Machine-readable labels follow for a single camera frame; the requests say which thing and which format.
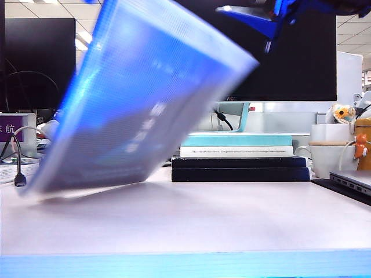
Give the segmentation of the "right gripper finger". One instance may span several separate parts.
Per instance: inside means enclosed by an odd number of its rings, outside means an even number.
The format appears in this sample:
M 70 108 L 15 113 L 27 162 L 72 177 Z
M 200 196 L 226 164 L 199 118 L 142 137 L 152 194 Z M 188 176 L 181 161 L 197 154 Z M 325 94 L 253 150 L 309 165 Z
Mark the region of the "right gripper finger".
M 231 5 L 217 7 L 215 11 L 247 24 L 269 39 L 277 37 L 280 24 L 278 16 L 272 11 L 260 7 Z

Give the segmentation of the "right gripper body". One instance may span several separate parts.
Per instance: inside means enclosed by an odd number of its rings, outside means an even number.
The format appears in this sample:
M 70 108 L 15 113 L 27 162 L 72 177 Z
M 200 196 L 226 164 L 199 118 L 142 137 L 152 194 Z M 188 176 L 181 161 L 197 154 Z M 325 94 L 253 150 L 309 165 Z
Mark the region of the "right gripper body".
M 370 1 L 282 1 L 284 3 L 287 4 L 287 13 L 292 15 L 317 10 L 337 16 L 357 14 L 363 18 L 370 12 Z

